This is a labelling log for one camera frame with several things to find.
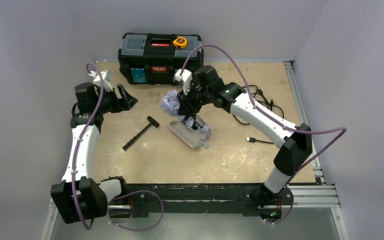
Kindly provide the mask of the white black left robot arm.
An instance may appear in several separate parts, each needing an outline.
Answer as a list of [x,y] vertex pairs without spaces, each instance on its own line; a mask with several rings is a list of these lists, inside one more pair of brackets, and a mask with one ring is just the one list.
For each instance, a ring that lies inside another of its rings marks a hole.
[[75,87],[77,102],[71,112],[72,146],[69,162],[61,182],[51,186],[50,195],[66,224],[93,220],[108,213],[108,204],[128,190],[122,176],[107,177],[101,183],[93,180],[97,142],[106,113],[130,110],[138,100],[123,85],[103,92],[99,101],[97,85],[91,82]]

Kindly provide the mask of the purple umbrella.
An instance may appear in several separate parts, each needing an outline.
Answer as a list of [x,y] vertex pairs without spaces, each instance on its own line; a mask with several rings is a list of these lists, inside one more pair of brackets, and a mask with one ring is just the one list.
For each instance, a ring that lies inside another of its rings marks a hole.
[[[172,117],[176,117],[180,122],[182,120],[182,116],[178,115],[178,109],[179,109],[179,99],[178,99],[178,91],[177,90],[171,90],[169,91],[162,99],[161,102],[161,108],[164,112],[168,113]],[[201,117],[196,116],[196,121],[200,125],[200,127],[207,124]],[[191,127],[191,119],[188,120],[185,125]]]

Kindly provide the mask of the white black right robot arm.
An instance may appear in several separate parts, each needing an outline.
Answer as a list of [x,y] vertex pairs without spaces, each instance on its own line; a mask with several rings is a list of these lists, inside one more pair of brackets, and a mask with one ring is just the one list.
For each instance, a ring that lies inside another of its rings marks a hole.
[[185,123],[192,120],[191,128],[198,130],[205,122],[198,117],[202,106],[212,104],[235,117],[247,121],[279,149],[274,158],[274,169],[263,183],[263,189],[277,194],[298,172],[299,167],[313,152],[312,140],[305,123],[296,125],[262,106],[243,87],[235,82],[225,84],[213,66],[205,65],[195,72],[178,69],[173,78],[180,82],[179,109]]

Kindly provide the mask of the pink umbrella case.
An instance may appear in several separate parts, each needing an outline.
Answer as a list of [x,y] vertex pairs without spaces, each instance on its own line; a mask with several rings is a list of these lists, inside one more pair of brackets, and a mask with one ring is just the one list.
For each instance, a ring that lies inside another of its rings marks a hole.
[[211,135],[211,128],[207,124],[194,130],[188,125],[174,120],[168,124],[168,127],[192,149],[198,149],[200,147],[208,149],[210,147],[208,140]]

